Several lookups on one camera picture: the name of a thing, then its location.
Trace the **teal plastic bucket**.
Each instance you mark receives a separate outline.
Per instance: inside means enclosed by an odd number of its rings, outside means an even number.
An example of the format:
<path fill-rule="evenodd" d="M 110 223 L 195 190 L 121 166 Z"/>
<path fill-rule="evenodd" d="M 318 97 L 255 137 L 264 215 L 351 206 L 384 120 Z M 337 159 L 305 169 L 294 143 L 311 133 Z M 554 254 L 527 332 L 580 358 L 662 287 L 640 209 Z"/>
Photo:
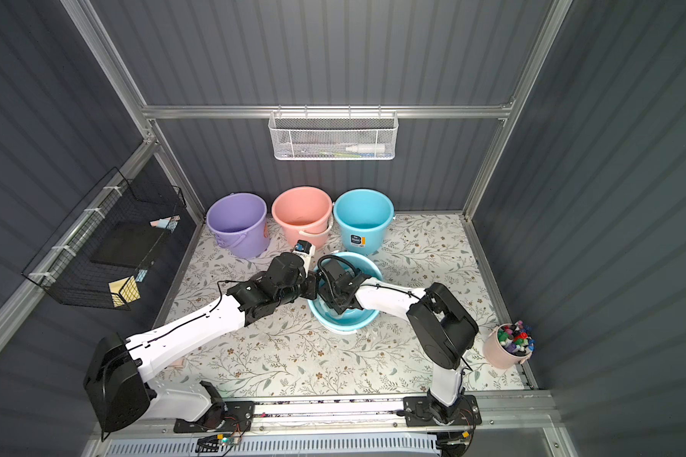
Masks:
<path fill-rule="evenodd" d="M 346 251 L 370 255 L 383 245 L 394 220 L 394 204 L 376 190 L 349 190 L 335 201 L 333 217 Z"/>
<path fill-rule="evenodd" d="M 373 278 L 377 278 L 380 281 L 384 280 L 381 270 L 379 270 L 375 263 L 366 256 L 348 251 L 336 252 L 333 256 L 345 259 L 354 267 Z M 320 297 L 309 300 L 308 306 L 313 316 L 328 331 L 340 335 L 353 334 L 371 324 L 373 320 L 379 316 L 378 310 L 357 310 L 356 308 L 345 310 L 343 314 L 338 314 L 332 308 L 328 307 L 326 302 Z"/>

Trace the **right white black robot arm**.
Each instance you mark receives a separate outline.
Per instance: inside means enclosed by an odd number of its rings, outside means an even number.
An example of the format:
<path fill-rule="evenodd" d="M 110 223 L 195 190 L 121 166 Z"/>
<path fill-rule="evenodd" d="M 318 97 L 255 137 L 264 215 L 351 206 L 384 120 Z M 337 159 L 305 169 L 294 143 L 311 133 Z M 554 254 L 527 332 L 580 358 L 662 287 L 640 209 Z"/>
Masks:
<path fill-rule="evenodd" d="M 330 331 L 352 333 L 381 313 L 407 321 L 434 364 L 428 389 L 431 408 L 451 415 L 462 398 L 465 353 L 474 346 L 476 320 L 444 285 L 425 289 L 389 284 L 344 255 L 325 255 L 308 274 L 306 297 L 314 316 Z"/>

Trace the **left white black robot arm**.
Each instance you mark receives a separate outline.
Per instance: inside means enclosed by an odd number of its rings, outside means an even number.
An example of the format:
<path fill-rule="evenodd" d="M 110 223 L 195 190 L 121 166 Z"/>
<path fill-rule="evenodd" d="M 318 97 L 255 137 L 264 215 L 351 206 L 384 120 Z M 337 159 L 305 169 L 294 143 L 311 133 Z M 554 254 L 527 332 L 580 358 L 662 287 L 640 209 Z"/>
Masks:
<path fill-rule="evenodd" d="M 103 434 L 127 428 L 141 418 L 200 419 L 221 396 L 213 384 L 172 388 L 156 376 L 172 363 L 220 336 L 248 327 L 300 297 L 316 296 L 310 265 L 316 248 L 298 241 L 291 251 L 247 281 L 232 282 L 218 299 L 165 326 L 122 338 L 112 334 L 95 348 L 83 387 Z"/>

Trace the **pink plastic bucket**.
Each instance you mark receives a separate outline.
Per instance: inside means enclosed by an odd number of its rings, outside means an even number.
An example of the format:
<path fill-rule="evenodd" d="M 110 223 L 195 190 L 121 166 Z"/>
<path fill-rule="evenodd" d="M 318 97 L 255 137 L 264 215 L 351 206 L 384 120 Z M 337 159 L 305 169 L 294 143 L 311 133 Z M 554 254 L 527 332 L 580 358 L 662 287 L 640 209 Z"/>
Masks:
<path fill-rule="evenodd" d="M 322 249 L 333 228 L 332 213 L 331 197 L 315 187 L 286 190 L 272 203 L 272 217 L 292 247 L 302 240 Z"/>

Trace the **purple plastic bucket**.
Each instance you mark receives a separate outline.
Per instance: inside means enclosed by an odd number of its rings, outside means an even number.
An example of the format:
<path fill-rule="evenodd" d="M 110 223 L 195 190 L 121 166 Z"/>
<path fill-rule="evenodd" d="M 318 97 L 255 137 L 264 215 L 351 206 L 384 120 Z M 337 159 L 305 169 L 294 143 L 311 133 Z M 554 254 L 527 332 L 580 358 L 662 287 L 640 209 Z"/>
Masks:
<path fill-rule="evenodd" d="M 259 257 L 270 246 L 267 204 L 253 193 L 234 193 L 208 209 L 206 223 L 216 244 L 235 257 Z"/>

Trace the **white bottle in basket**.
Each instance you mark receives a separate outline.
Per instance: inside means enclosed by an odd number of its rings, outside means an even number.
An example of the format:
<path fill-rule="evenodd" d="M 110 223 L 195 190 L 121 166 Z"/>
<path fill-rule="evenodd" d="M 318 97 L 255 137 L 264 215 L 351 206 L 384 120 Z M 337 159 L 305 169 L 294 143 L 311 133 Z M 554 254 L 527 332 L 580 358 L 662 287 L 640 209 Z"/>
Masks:
<path fill-rule="evenodd" d="M 375 156 L 385 154 L 386 146 L 384 144 L 356 144 L 347 146 L 346 151 L 350 153 Z"/>

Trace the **yellow sticky note pad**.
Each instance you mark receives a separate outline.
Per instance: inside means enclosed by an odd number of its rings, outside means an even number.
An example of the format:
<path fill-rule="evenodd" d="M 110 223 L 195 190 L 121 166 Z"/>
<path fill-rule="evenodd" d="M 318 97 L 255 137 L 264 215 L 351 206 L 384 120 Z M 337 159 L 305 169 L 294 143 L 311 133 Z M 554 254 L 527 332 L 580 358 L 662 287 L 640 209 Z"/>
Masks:
<path fill-rule="evenodd" d="M 141 298 L 137 281 L 134 276 L 129 276 L 109 284 L 112 304 L 120 308 L 135 302 Z"/>

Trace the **pink cup of markers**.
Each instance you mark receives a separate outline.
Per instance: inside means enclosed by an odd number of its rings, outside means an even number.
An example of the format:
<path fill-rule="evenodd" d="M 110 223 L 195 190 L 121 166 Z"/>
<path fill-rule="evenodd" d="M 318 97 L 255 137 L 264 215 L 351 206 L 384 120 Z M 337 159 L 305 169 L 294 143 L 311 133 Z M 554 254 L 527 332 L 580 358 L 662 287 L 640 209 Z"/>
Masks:
<path fill-rule="evenodd" d="M 485 339 L 482 354 L 496 369 L 510 369 L 527 362 L 534 351 L 532 328 L 516 321 L 493 329 Z"/>

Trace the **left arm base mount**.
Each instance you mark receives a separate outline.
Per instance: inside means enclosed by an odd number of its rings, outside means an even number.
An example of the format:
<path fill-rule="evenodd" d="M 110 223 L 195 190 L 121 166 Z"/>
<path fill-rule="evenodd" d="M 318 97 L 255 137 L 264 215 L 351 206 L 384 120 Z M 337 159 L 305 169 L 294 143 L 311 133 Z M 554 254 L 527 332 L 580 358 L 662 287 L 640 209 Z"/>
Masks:
<path fill-rule="evenodd" d="M 227 402 L 224 407 L 212 405 L 207 412 L 194 422 L 177 419 L 173 426 L 173 432 L 242 432 L 251 428 L 254 413 L 255 402 L 252 401 Z"/>

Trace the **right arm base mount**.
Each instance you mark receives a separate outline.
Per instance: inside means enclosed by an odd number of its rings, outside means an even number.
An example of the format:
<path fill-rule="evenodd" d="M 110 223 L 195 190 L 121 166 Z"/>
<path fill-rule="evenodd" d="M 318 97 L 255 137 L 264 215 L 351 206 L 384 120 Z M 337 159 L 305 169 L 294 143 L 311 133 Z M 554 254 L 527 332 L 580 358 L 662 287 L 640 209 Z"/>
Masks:
<path fill-rule="evenodd" d="M 482 424 L 476 397 L 460 394 L 451 406 L 445 406 L 434 396 L 403 398 L 403 409 L 396 414 L 403 417 L 410 428 L 480 426 Z"/>

